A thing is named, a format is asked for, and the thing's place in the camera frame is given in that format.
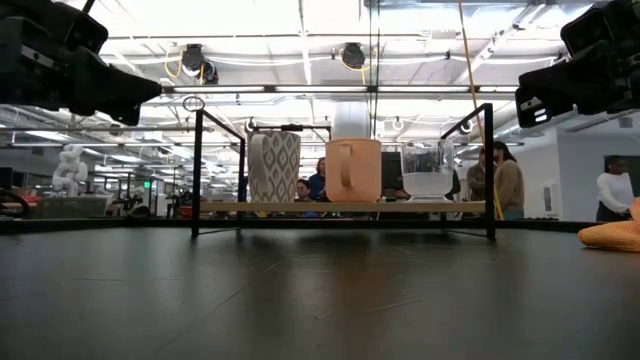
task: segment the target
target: black metal rack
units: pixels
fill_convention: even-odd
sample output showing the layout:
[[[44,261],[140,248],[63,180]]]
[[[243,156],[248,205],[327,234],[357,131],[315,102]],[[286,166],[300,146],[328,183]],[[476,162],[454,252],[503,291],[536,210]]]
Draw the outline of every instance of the black metal rack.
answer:
[[[476,110],[465,116],[462,120],[458,121],[449,131],[442,135],[442,139],[454,134],[458,129],[472,121],[474,117],[479,114],[484,116],[484,138],[486,140],[485,153],[493,154],[493,104],[484,103],[480,105]],[[194,166],[193,166],[193,207],[191,214],[191,236],[197,237],[198,235],[205,234],[207,232],[200,232],[200,227],[205,224],[208,227],[221,227],[210,232],[218,232],[224,230],[238,229],[242,227],[295,227],[295,228],[309,228],[316,224],[312,224],[314,221],[310,220],[247,220],[244,219],[244,214],[238,212],[236,220],[222,220],[222,221],[208,221],[200,219],[200,180],[202,171],[202,129],[204,119],[207,118],[225,130],[230,135],[234,136],[240,141],[240,163],[238,171],[238,202],[246,202],[246,182],[244,177],[245,170],[245,153],[246,153],[246,140],[235,130],[229,128],[227,125],[216,119],[213,115],[209,114],[206,110],[201,109],[196,111],[196,139],[194,149]],[[433,221],[404,221],[404,220],[378,220],[375,222],[335,222],[335,221],[315,221],[322,228],[362,228],[363,226],[369,226],[371,228],[441,228],[441,229],[464,229],[464,228],[484,228],[486,230],[485,236],[490,240],[495,240],[496,235],[496,220],[494,215],[494,180],[493,180],[493,160],[492,156],[485,156],[485,184],[487,189],[487,198],[485,201],[485,216],[483,221],[446,221],[442,219],[439,223]]]

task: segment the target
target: yellow cable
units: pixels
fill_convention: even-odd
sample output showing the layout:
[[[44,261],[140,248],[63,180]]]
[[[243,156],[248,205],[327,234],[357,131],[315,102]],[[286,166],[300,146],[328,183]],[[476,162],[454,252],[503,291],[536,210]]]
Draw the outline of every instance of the yellow cable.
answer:
[[[471,86],[471,98],[473,99],[473,108],[478,108],[478,99],[476,97],[476,89],[473,84],[473,71],[471,69],[471,55],[469,54],[469,42],[467,41],[467,32],[464,28],[464,15],[462,13],[462,0],[458,0],[458,13],[460,14],[460,24],[462,25],[462,40],[464,41],[464,55],[467,59],[467,71],[469,72],[469,85]],[[480,123],[480,114],[476,115],[476,123],[478,125],[478,132],[480,132],[480,138],[482,139],[482,146],[486,149],[486,139],[484,138],[484,130],[482,124]],[[485,156],[493,156],[493,154],[487,154],[485,152]],[[495,184],[493,185],[493,199],[496,204],[496,211],[498,212],[498,219],[504,220],[504,215],[502,214],[502,206],[500,206],[500,197],[498,196],[498,191],[496,189]]]
[[[167,73],[167,75],[169,75],[172,78],[177,78],[178,76],[180,76],[180,74],[182,74],[182,51],[180,51],[180,62],[178,63],[178,73],[177,74],[173,74],[171,71],[169,71],[169,64],[167,62],[167,60],[169,60],[169,50],[166,51],[165,53],[165,57],[164,57],[164,71]]]

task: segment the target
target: white patterned vase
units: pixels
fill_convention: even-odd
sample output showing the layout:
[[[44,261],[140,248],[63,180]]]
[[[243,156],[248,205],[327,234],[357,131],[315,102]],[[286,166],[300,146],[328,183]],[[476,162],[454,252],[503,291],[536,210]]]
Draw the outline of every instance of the white patterned vase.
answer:
[[[252,202],[293,202],[300,169],[300,136],[284,131],[249,135],[249,191]]]

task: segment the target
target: black table surface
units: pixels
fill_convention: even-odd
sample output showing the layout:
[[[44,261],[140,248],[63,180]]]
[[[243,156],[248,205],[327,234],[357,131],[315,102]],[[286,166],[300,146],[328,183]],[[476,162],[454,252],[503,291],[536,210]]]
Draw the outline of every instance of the black table surface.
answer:
[[[575,234],[0,237],[0,359],[637,359],[640,254]]]

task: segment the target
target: wooden shelf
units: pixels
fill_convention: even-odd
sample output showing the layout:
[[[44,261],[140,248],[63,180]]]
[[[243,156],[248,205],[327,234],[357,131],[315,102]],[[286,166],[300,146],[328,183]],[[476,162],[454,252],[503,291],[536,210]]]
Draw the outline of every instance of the wooden shelf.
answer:
[[[389,203],[238,203],[203,202],[200,212],[473,212],[484,213],[484,201],[475,202],[389,202]]]

